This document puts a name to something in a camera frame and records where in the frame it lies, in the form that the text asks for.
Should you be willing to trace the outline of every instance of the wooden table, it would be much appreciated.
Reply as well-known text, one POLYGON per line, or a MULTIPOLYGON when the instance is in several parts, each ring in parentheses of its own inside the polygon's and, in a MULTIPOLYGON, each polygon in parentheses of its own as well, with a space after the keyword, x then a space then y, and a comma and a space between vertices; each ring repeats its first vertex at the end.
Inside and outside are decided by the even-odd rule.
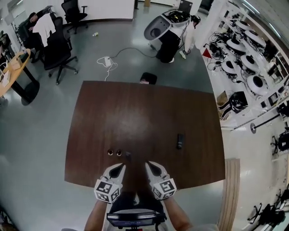
POLYGON ((94 187, 107 167, 123 162, 123 189, 135 191, 146 185, 145 161, 163 165, 178 189, 223 180, 224 148, 214 95, 84 81, 70 127, 65 181, 94 187), (176 149, 178 133, 185 135, 181 150, 176 149), (109 156, 110 148, 120 148, 123 155, 109 156))
MULTIPOLYGON (((23 105, 28 105, 29 103, 31 103, 34 98, 37 96, 38 91, 39 91, 39 82, 32 76, 32 74, 29 72, 29 70, 26 67, 26 64, 29 61, 30 55, 31 55, 31 51, 30 49, 27 49, 27 53, 29 54, 28 58, 23 62, 21 68, 17 69, 17 70, 13 70, 11 67, 9 67, 7 69, 4 69, 4 72, 6 72, 7 70, 10 71, 11 75, 10 75, 10 81, 9 83, 3 87, 2 84, 0 84, 0 96, 3 96, 10 88, 12 88, 19 96, 22 97, 22 104, 23 105), (22 73, 22 71, 24 71, 26 73, 26 75, 31 79, 31 83, 28 84, 25 89, 23 89, 17 82, 16 80, 18 79, 18 77, 20 76, 20 74, 22 73)), ((12 60, 17 59, 20 55, 23 55, 23 52, 18 52, 12 60)))

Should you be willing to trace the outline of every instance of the fluorescent light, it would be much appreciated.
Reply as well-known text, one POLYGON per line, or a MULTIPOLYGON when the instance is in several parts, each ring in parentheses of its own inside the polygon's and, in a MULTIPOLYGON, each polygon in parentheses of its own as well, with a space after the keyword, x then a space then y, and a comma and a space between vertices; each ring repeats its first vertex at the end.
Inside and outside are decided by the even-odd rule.
POLYGON ((250 10, 253 14, 255 13, 253 10, 251 10, 249 7, 247 7, 248 10, 250 10))
POLYGON ((18 2, 16 5, 19 5, 21 2, 23 2, 23 0, 21 0, 20 2, 18 2))
POLYGON ((269 25, 272 27, 273 31, 275 32, 275 34, 281 38, 280 34, 276 31, 276 29, 273 27, 273 25, 271 23, 269 23, 269 25))
POLYGON ((243 0, 246 2, 249 6, 251 6, 258 14, 260 13, 254 6, 252 6, 250 3, 248 3, 246 0, 243 0))

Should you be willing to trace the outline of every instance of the white floor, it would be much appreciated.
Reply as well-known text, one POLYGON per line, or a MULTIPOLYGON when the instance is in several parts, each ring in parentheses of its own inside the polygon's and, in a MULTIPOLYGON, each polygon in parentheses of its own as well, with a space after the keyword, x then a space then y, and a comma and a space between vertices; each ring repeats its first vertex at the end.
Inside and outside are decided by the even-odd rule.
MULTIPOLYGON (((256 125, 274 116, 273 113, 254 121, 256 125)), ((287 155, 272 162, 272 136, 284 132, 284 122, 277 118, 251 133, 250 125, 235 131, 223 130, 225 158, 241 159, 241 180, 238 208, 233 230, 242 230, 253 206, 260 203, 265 207, 276 200, 279 189, 287 182, 287 155)))

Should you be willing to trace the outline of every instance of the wood panel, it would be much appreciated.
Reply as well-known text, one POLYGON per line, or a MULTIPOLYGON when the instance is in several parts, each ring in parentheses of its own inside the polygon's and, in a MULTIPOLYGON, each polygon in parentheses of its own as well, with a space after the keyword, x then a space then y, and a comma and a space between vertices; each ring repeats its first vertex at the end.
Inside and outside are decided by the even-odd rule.
POLYGON ((218 227, 220 231, 231 231, 236 215, 240 189, 240 159, 225 160, 222 208, 218 227))
POLYGON ((71 123, 65 180, 94 187, 104 170, 127 165, 124 190, 146 185, 145 161, 163 165, 179 189, 225 178, 214 95, 136 83, 85 81, 71 123), (176 149, 177 134, 185 135, 176 149), (131 159, 107 155, 108 149, 131 159))

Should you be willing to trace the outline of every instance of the chair armrest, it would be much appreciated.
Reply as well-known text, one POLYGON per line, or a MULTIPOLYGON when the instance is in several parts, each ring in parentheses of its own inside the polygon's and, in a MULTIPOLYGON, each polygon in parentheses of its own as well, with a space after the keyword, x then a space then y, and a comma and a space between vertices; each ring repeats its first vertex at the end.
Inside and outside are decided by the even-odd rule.
POLYGON ((83 8, 83 13, 84 13, 86 7, 87 7, 86 5, 83 5, 83 6, 82 6, 82 8, 83 8))

